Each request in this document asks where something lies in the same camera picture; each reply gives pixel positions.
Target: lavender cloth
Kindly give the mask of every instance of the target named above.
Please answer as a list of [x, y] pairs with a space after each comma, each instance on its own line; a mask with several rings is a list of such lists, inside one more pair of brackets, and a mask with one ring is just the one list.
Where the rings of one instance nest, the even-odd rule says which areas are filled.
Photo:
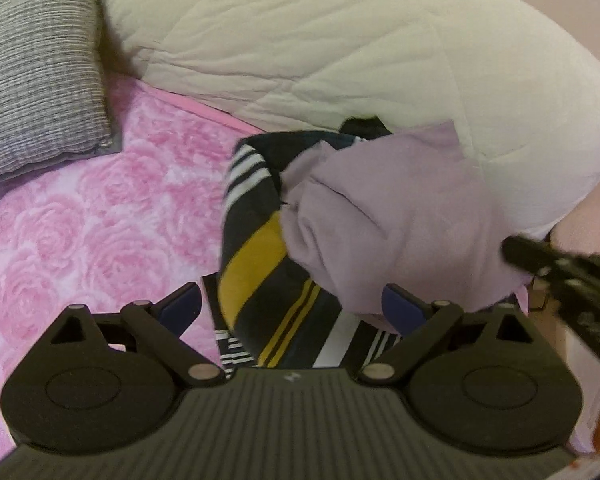
[[512, 229], [452, 123], [339, 151], [321, 142], [291, 162], [282, 182], [289, 257], [366, 319], [381, 319], [390, 282], [468, 312], [528, 282], [500, 257]]

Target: gray pillow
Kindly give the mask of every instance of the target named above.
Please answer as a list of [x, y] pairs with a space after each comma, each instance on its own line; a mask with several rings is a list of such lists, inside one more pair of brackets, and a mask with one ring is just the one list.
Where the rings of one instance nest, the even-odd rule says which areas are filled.
[[0, 182], [114, 153], [100, 0], [0, 0]]

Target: white comforter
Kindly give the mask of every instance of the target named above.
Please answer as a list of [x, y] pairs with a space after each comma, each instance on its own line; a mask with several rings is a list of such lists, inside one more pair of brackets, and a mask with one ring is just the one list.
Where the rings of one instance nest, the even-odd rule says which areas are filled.
[[600, 63], [519, 0], [104, 0], [145, 82], [266, 130], [454, 121], [514, 226], [600, 180]]

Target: pink floral blanket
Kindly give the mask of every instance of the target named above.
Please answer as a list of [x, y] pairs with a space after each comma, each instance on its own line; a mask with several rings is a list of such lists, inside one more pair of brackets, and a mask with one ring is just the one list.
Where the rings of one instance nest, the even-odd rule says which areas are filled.
[[[0, 186], [0, 389], [66, 305], [110, 312], [218, 268], [224, 171], [257, 129], [124, 76], [109, 95], [122, 153]], [[208, 311], [183, 339], [218, 361]]]

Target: black striped cloth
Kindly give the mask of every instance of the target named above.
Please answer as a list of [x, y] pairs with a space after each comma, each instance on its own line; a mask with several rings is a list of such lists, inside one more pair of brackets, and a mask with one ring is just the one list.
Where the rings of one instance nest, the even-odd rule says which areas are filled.
[[[378, 122], [369, 121], [373, 137], [379, 135]], [[286, 253], [279, 221], [280, 173], [322, 140], [339, 150], [364, 139], [283, 132], [249, 137], [235, 149], [226, 178], [221, 269], [204, 279], [228, 374], [254, 365], [353, 372], [400, 341], [344, 312], [337, 298]]]

